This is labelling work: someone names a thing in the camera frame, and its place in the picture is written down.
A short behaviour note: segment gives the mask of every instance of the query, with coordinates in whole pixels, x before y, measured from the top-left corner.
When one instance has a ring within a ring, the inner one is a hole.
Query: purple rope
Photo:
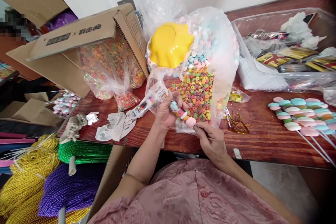
[[[62,163],[48,176],[38,216],[57,217],[62,207],[68,213],[92,205],[105,164],[78,164],[76,167],[77,172],[69,176],[69,165]]]

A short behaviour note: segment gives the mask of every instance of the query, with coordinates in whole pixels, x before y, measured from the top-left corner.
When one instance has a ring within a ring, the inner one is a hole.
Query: green rope
[[[113,145],[93,142],[69,141],[59,145],[58,158],[69,163],[72,156],[76,157],[76,164],[106,163]]]

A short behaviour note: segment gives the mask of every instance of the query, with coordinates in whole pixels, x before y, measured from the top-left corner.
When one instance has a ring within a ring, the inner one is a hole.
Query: sleeve
[[[88,224],[120,223],[133,198],[123,197],[104,205],[88,222]]]

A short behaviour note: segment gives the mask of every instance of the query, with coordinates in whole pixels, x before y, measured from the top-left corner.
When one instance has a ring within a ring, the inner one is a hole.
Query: person's left hand
[[[180,108],[185,110],[189,109],[193,104],[192,103],[185,103],[180,98],[180,94],[178,91],[173,93],[168,92],[168,96],[165,100],[159,105],[156,113],[155,123],[163,130],[168,131],[169,128],[175,123],[176,115],[170,110],[169,105],[172,100],[177,102],[177,105]]]

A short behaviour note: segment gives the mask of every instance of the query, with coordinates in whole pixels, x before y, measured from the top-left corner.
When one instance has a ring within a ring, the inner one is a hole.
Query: person
[[[199,122],[194,129],[210,159],[185,159],[162,168],[151,180],[163,140],[176,116],[168,93],[155,122],[119,186],[90,224],[100,223],[301,223],[275,196],[227,154],[224,133]]]

